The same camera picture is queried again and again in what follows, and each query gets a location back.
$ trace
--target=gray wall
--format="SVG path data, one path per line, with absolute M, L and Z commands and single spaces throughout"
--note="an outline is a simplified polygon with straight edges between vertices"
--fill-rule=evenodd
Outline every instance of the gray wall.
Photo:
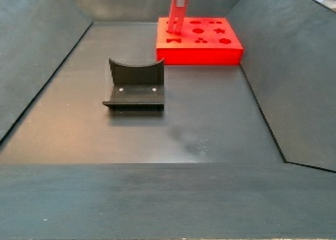
M 69 0 L 0 0 L 0 23 L 1 141 L 90 20 Z
M 170 0 L 73 0 L 94 21 L 156 22 Z M 238 0 L 190 0 L 190 16 L 222 16 Z
M 336 170 L 334 12 L 313 0 L 241 0 L 228 18 L 286 161 Z

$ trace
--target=gray floor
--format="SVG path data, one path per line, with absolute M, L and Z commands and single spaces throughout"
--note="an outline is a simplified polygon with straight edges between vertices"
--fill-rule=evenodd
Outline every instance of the gray floor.
M 166 67 L 162 115 L 102 106 L 154 28 L 89 29 L 1 145 L 0 238 L 334 238 L 336 175 L 282 163 L 240 68 Z
M 0 163 L 281 162 L 238 67 L 166 66 L 164 113 L 112 113 L 101 104 L 112 91 L 108 59 L 152 63 L 154 32 L 154 24 L 90 28 Z

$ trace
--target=red block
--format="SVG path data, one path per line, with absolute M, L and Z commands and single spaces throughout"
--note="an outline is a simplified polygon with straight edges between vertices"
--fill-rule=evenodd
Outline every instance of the red block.
M 242 45 L 225 18 L 185 18 L 180 34 L 158 18 L 156 57 L 170 65 L 238 65 Z

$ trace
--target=black bracket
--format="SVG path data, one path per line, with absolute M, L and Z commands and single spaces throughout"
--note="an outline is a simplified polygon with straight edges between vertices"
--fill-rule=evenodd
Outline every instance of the black bracket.
M 113 79 L 110 100 L 116 107 L 164 108 L 164 60 L 146 66 L 129 66 L 109 59 Z

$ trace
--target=dark gray surface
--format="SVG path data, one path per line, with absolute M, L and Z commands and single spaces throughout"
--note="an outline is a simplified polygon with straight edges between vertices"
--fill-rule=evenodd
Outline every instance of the dark gray surface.
M 0 190 L 1 239 L 336 236 L 336 175 L 289 164 L 0 166 Z
M 312 0 L 241 0 L 228 18 L 286 161 L 334 171 L 336 14 Z
M 109 58 L 152 63 L 154 35 L 156 24 L 90 27 L 2 144 L 1 164 L 282 162 L 238 67 L 165 66 L 162 114 L 102 106 Z
M 218 16 L 229 11 L 238 0 L 190 0 L 189 16 Z M 73 0 L 98 22 L 156 22 L 168 16 L 170 0 Z
M 69 0 L 0 0 L 0 23 L 1 141 L 90 20 Z

